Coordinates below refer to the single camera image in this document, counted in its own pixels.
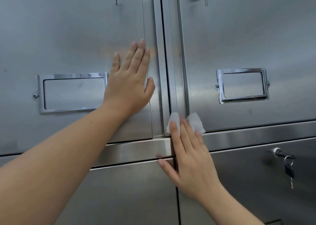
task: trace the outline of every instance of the metal door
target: metal door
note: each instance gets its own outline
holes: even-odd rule
[[[179,224],[176,188],[157,161],[92,169],[55,223],[71,224]]]
[[[155,28],[162,31],[157,8],[160,0],[118,0],[118,5],[115,0],[0,0],[0,155],[24,152],[80,119],[87,112],[77,111],[77,104],[100,105],[103,78],[65,78],[109,72],[114,53],[123,60],[130,43],[141,38],[151,48],[148,76],[156,90],[151,104],[110,142],[163,135],[170,113],[163,38],[162,43],[156,39]],[[51,113],[65,105],[73,111]]]
[[[164,16],[165,27],[171,26],[169,45],[178,37],[173,5],[169,0],[163,6],[170,11]],[[206,131],[316,119],[316,0],[208,0],[207,7],[204,0],[178,0],[178,5],[187,111],[198,113]],[[243,68],[257,71],[224,71],[226,97],[264,97],[264,88],[268,100],[220,104],[218,70]],[[177,86],[170,91],[182,103]]]
[[[273,143],[211,153],[223,186],[264,223],[282,220],[284,225],[312,225],[316,212],[316,139]],[[275,147],[295,155],[294,189],[285,174],[283,158]],[[214,224],[195,201],[179,193],[182,225]]]

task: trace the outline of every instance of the person's left arm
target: person's left arm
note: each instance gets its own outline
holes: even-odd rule
[[[121,66],[116,53],[101,107],[0,168],[1,225],[55,223],[118,127],[149,102],[149,58],[144,40]]]

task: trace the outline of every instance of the key ring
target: key ring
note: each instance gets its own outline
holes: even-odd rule
[[[287,157],[291,157],[291,156],[290,156],[290,155],[285,156],[285,158],[284,158],[284,164],[286,164],[285,161],[286,161],[286,158],[287,158]]]

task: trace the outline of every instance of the finger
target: finger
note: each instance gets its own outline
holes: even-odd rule
[[[151,97],[153,96],[153,93],[155,91],[155,83],[152,77],[149,77],[147,80],[147,85],[145,88],[145,97],[147,98],[148,102],[151,99]]]
[[[137,75],[139,75],[140,78],[143,78],[144,82],[145,82],[145,78],[148,72],[149,59],[150,59],[150,49],[149,47],[147,47],[145,49],[144,56],[137,70]]]
[[[202,135],[200,134],[199,131],[195,131],[195,136],[197,137],[197,140],[199,141],[199,144],[202,148],[203,151],[205,152],[209,152],[209,149],[206,147],[206,145],[204,144],[204,141],[203,141],[203,138],[202,138]]]
[[[119,71],[120,60],[121,60],[121,58],[120,58],[119,54],[116,52],[115,55],[114,55],[114,58],[113,58],[112,69],[110,71],[110,74]]]
[[[159,159],[158,164],[162,168],[162,170],[165,172],[165,174],[171,179],[171,181],[179,187],[180,185],[180,177],[177,171],[164,159]]]
[[[133,56],[133,59],[131,61],[131,65],[129,67],[129,70],[131,71],[131,73],[136,74],[136,72],[139,68],[140,62],[143,59],[145,47],[146,47],[145,40],[141,39],[139,44],[138,44],[137,51],[135,52],[135,55]]]
[[[170,121],[169,126],[170,126],[170,133],[171,133],[174,151],[176,153],[177,158],[181,159],[181,156],[185,154],[185,150],[179,136],[177,124],[174,121]]]
[[[127,55],[126,55],[126,59],[123,62],[122,66],[121,66],[121,70],[128,70],[128,68],[130,67],[130,64],[132,62],[133,56],[135,55],[135,52],[137,50],[137,42],[134,41],[130,47],[130,50],[128,51]]]
[[[183,123],[184,123],[184,127],[185,127],[186,131],[188,132],[188,135],[189,135],[189,138],[191,140],[191,144],[192,144],[193,148],[195,150],[200,150],[201,149],[200,142],[199,142],[198,138],[195,136],[195,134],[191,128],[191,125],[189,124],[189,122],[186,119],[183,121]]]
[[[188,135],[188,132],[185,129],[183,120],[180,120],[180,138],[183,144],[183,147],[185,149],[185,152],[188,153],[193,150],[190,137]]]

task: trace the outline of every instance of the white wipe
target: white wipe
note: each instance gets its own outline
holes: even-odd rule
[[[204,134],[205,133],[205,130],[203,128],[203,124],[202,124],[202,121],[200,119],[200,117],[198,116],[197,113],[193,113],[191,115],[189,115],[189,117],[187,118],[191,128],[193,131],[199,131],[200,134]],[[178,128],[178,132],[179,132],[179,135],[180,135],[180,119],[179,119],[179,114],[176,113],[176,112],[173,112],[171,113],[170,115],[170,119],[169,119],[169,122],[168,122],[168,126],[166,128],[166,131],[168,133],[168,135],[170,135],[170,121],[174,121],[177,125],[177,128]]]

